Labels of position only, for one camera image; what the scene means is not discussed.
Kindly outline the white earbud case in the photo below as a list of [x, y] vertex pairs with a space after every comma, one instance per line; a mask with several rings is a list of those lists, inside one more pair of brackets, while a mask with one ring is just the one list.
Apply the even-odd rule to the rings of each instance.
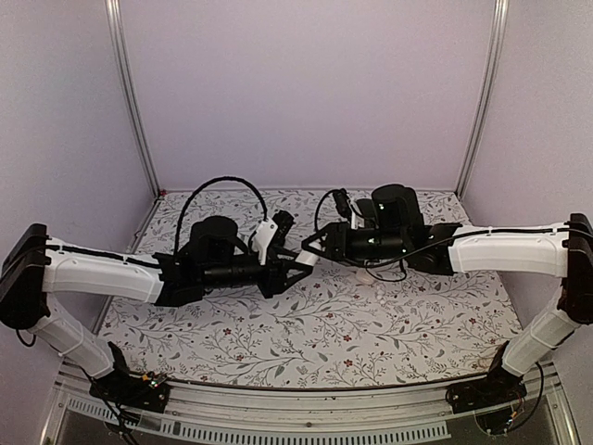
[[317, 261], [319, 260], [319, 256], [315, 253], [301, 250], [300, 253], [296, 257], [296, 262], [300, 264], [305, 264], [311, 267], [314, 267]]
[[365, 286], [370, 286], [375, 282], [375, 279], [366, 270], [357, 270], [355, 275], [357, 280]]

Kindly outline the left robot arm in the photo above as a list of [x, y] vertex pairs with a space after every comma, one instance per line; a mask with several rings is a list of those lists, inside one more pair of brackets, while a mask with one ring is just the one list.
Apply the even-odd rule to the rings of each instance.
[[1, 322], [26, 330], [77, 363], [118, 402], [137, 395], [118, 347], [98, 339], [54, 299], [56, 293], [108, 295], [178, 308], [216, 289], [256, 286], [270, 299], [309, 276], [318, 258], [284, 248], [290, 223], [262, 221], [252, 241], [235, 221], [208, 217], [193, 224], [178, 251], [126, 255], [69, 245], [31, 225], [1, 270]]

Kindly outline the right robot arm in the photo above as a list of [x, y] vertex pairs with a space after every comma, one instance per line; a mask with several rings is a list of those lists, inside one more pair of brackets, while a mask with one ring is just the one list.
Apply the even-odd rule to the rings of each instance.
[[401, 184], [383, 185], [357, 202], [343, 189], [331, 194], [342, 222], [315, 226], [302, 242], [329, 261], [367, 269], [404, 261], [435, 275], [497, 271], [561, 279], [560, 295], [499, 348], [478, 390], [488, 404], [500, 403], [540, 358], [592, 323], [592, 226], [581, 213], [535, 227], [428, 225], [416, 192]]

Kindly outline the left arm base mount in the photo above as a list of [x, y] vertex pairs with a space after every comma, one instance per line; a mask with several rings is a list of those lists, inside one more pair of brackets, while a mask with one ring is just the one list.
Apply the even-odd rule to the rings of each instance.
[[120, 348], [112, 342], [107, 345], [113, 354], [114, 369], [103, 377], [92, 377], [89, 394], [116, 405], [164, 413], [170, 397], [168, 376], [154, 371], [133, 375]]

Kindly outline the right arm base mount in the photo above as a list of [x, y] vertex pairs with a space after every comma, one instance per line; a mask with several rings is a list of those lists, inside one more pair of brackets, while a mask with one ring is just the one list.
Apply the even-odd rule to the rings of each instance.
[[453, 413], [479, 410], [526, 396], [523, 377], [503, 368], [503, 355], [508, 345], [506, 342], [498, 349], [485, 376], [447, 387], [445, 400]]

